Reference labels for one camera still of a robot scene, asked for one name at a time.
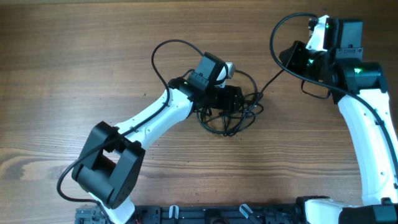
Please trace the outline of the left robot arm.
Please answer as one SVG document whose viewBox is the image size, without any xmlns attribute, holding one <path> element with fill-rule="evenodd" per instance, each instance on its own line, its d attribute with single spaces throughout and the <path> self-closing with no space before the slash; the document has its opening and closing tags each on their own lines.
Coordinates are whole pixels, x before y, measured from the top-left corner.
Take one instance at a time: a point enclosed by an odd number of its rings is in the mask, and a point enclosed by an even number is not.
<svg viewBox="0 0 398 224">
<path fill-rule="evenodd" d="M 108 223 L 127 223 L 134 214 L 129 195 L 147 148 L 195 110 L 235 105 L 239 89 L 226 84 L 234 71 L 233 63 L 205 52 L 195 69 L 171 79 L 162 96 L 139 114 L 114 126 L 102 121 L 91 130 L 72 179 L 94 198 Z"/>
</svg>

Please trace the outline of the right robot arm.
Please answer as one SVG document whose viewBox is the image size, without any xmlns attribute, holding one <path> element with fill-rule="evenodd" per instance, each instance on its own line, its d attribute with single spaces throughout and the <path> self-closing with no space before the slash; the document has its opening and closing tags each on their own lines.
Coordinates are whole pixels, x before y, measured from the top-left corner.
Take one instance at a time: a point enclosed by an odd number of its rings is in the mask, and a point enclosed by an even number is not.
<svg viewBox="0 0 398 224">
<path fill-rule="evenodd" d="M 396 223 L 397 136 L 382 67 L 363 61 L 363 22 L 309 15 L 310 38 L 275 58 L 286 72 L 328 89 L 352 138 L 362 205 L 302 197 L 305 223 Z"/>
</svg>

